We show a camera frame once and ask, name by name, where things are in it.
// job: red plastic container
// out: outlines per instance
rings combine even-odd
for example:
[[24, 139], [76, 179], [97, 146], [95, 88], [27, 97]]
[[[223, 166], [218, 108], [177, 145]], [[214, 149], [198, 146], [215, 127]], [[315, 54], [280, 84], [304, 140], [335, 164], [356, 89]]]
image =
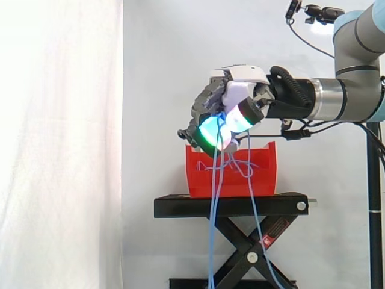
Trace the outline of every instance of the red plastic container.
[[[247, 161], [247, 156], [246, 149], [234, 153], [236, 160]], [[263, 149], [252, 149], [251, 162], [259, 166], [253, 166], [254, 172], [251, 177], [254, 195], [273, 195], [277, 179], [276, 144], [271, 142]], [[191, 146], [186, 146], [186, 172], [191, 197], [211, 198], [212, 170], [205, 170], [205, 166], [212, 167], [212, 158], [203, 152], [193, 151]], [[240, 164], [240, 167], [246, 174], [246, 165]], [[219, 170], [216, 172], [216, 180], [218, 184]], [[224, 168], [220, 197], [250, 197], [247, 178], [244, 178], [233, 164], [232, 168], [230, 166]]]

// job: gray robot arm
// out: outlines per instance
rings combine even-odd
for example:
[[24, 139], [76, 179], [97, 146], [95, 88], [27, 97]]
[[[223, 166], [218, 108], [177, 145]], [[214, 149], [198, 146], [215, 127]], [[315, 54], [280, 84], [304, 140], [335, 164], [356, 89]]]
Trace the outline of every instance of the gray robot arm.
[[[195, 100], [190, 125], [178, 131], [179, 137], [212, 155], [212, 143], [207, 143], [200, 128], [213, 116], [222, 117], [226, 122], [233, 108], [233, 105], [227, 107], [229, 100], [238, 103], [237, 113], [240, 111], [250, 125], [264, 117], [343, 122], [385, 120], [378, 59], [385, 53], [385, 0], [377, 0], [365, 11], [338, 17], [333, 43], [336, 77], [332, 79], [294, 79], [277, 66], [272, 67], [263, 81], [247, 77], [234, 79], [231, 69], [222, 69]], [[232, 89], [234, 85], [244, 89]], [[231, 137], [237, 133], [239, 131], [232, 130]]]
[[313, 79], [315, 106], [309, 119], [344, 122], [385, 120], [379, 57], [385, 52], [385, 1], [334, 23], [336, 79]]

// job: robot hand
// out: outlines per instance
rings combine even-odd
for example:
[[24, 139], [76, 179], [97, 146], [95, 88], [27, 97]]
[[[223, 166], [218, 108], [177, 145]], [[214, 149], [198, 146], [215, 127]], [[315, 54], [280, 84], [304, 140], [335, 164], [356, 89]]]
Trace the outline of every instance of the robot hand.
[[211, 156], [215, 147], [225, 150], [234, 136], [266, 117], [266, 100], [274, 99], [269, 84], [266, 74], [257, 66], [214, 70], [209, 85], [194, 101], [189, 127], [179, 130], [178, 136]]

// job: robotic arm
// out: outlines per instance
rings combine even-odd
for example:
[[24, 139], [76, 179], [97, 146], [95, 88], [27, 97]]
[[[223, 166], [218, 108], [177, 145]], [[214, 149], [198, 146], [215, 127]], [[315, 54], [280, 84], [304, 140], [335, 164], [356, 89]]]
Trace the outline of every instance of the robotic arm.
[[[286, 18], [292, 17], [300, 4], [292, 1]], [[308, 6], [312, 10], [307, 14], [313, 21], [327, 24], [335, 20], [333, 15], [337, 18], [333, 36], [336, 78], [294, 79], [278, 66], [273, 66], [269, 75], [257, 66], [215, 70], [209, 84], [195, 99], [189, 127], [178, 131], [180, 138], [213, 155], [215, 147], [226, 150], [237, 134], [266, 117], [342, 122], [385, 120], [378, 59], [385, 53], [385, 0], [376, 0], [365, 11], [347, 14]]]

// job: black metal frame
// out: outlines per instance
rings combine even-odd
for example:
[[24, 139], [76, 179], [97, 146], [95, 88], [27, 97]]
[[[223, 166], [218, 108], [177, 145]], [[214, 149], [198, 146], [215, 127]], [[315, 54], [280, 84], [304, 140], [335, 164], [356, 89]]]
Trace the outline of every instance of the black metal frame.
[[[308, 215], [307, 196], [298, 193], [286, 193], [271, 197], [256, 197], [260, 216], [266, 216], [261, 222], [263, 243], [266, 250], [287, 230], [299, 215]], [[166, 196], [154, 201], [156, 218], [209, 217], [210, 199], [191, 199], [188, 196]], [[225, 198], [218, 204], [218, 217], [215, 227], [236, 248], [232, 256], [214, 275], [216, 289], [274, 289], [279, 286], [271, 276], [268, 263], [263, 254], [257, 229], [246, 236], [229, 217], [253, 216], [250, 198]], [[249, 254], [257, 259], [249, 261]], [[272, 262], [274, 274], [285, 289], [297, 288], [295, 281], [290, 281]], [[255, 268], [266, 281], [242, 281], [243, 276]], [[170, 279], [170, 289], [205, 289], [207, 279]]]
[[[281, 234], [294, 222], [297, 216], [267, 216], [260, 223], [263, 243], [266, 250], [281, 236]], [[267, 261], [264, 257], [257, 229], [249, 236], [246, 236], [228, 218], [219, 217], [216, 220], [217, 229], [233, 244], [236, 251], [222, 265], [214, 275], [216, 289], [233, 289], [243, 276], [255, 268], [273, 286], [279, 288], [271, 276]], [[248, 254], [255, 253], [258, 259], [255, 263], [248, 260]], [[272, 262], [271, 267], [279, 283], [285, 289], [296, 288], [295, 283], [290, 281]]]
[[[379, 123], [368, 123], [367, 127], [379, 136]], [[367, 136], [368, 156], [368, 201], [369, 201], [369, 244], [371, 263], [371, 288], [383, 289], [383, 248], [381, 224], [380, 160], [372, 140]]]

